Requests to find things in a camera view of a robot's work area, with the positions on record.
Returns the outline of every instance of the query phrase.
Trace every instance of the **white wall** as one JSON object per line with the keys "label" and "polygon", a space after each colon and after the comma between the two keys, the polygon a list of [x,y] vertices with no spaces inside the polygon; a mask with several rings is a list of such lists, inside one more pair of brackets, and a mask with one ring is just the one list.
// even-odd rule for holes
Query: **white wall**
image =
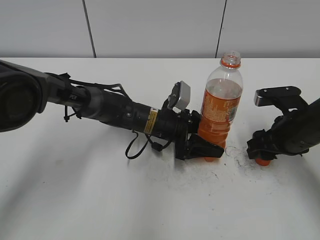
{"label": "white wall", "polygon": [[[212,58],[225,2],[1,0],[0,57]],[[320,0],[227,0],[217,56],[320,58],[319,13]]]}
{"label": "white wall", "polygon": [[93,57],[81,0],[0,0],[0,57]]}
{"label": "white wall", "polygon": [[87,0],[97,57],[212,58],[225,0]]}
{"label": "white wall", "polygon": [[227,0],[218,57],[320,58],[320,0]]}

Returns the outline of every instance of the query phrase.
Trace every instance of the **black cylinder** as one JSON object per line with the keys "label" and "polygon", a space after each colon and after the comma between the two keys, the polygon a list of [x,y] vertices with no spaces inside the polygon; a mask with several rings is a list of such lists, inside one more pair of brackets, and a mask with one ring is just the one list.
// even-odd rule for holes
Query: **black cylinder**
{"label": "black cylinder", "polygon": [[306,107],[295,110],[272,136],[281,149],[297,154],[320,143],[320,98]]}

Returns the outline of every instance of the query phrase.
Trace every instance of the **black wire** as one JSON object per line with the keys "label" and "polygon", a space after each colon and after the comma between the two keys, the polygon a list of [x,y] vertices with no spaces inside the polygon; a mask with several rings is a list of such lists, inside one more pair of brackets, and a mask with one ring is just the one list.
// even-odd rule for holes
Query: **black wire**
{"label": "black wire", "polygon": [[135,138],[129,143],[129,146],[126,148],[125,150],[125,156],[128,158],[128,159],[136,159],[137,157],[139,157],[142,152],[145,150],[147,144],[148,144],[148,140],[145,142],[145,144],[143,145],[143,147],[140,149],[140,151],[136,154],[136,155],[133,155],[133,156],[129,156],[128,153],[129,153],[129,150],[132,146],[132,144],[135,142],[135,140],[138,138],[139,136],[139,133],[137,133],[135,130],[132,130],[132,132],[134,134],[136,134]]}
{"label": "black wire", "polygon": [[[146,139],[148,140],[149,143],[151,143],[151,145],[154,143],[151,138],[150,138],[150,135],[147,135],[147,134],[144,134],[146,136]],[[167,148],[174,140],[174,137],[171,137],[165,145],[161,146],[161,150],[162,151],[163,149]]]}

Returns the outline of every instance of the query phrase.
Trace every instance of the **panel seam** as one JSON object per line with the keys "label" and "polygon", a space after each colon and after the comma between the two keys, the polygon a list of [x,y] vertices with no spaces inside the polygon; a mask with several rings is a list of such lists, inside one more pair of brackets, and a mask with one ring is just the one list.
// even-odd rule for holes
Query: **panel seam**
{"label": "panel seam", "polygon": [[222,19],[221,19],[221,26],[220,26],[220,31],[219,31],[219,37],[218,37],[218,42],[216,44],[216,50],[215,50],[215,58],[217,58],[217,54],[218,54],[218,50],[219,50],[219,43],[220,43],[220,37],[221,37],[221,32],[222,32],[222,28],[224,25],[224,19],[225,19],[225,13],[226,13],[226,7],[227,7],[227,1],[225,0],[224,2],[224,8],[223,8],[223,14],[222,14]]}
{"label": "panel seam", "polygon": [[82,0],[82,5],[83,5],[83,10],[84,10],[86,25],[87,25],[88,32],[89,32],[89,38],[90,38],[91,48],[92,48],[92,52],[93,52],[93,57],[96,58],[97,55],[96,55],[96,50],[95,50],[95,45],[94,45],[94,39],[92,37],[92,32],[91,32],[91,27],[90,27],[90,22],[89,22],[89,18],[88,18],[88,11],[87,11],[85,0]]}

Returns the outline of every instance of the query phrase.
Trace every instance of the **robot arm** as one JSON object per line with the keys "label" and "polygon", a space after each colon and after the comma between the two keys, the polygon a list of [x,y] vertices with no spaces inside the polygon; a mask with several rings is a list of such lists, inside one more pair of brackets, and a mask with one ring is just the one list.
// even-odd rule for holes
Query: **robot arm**
{"label": "robot arm", "polygon": [[[144,133],[147,143],[157,151],[175,144],[175,157],[191,159],[198,157],[221,157],[224,149],[211,144],[196,133],[201,116],[186,109],[190,101],[190,87],[177,82],[172,93],[156,109],[130,99],[120,84],[103,85],[80,82],[61,75],[44,73],[10,62],[0,61],[0,132],[22,127],[36,113],[42,113],[47,102],[65,106],[65,121],[68,107],[78,118],[98,120],[101,123]],[[167,140],[161,145],[151,136]],[[138,157],[143,149],[130,159]]]}

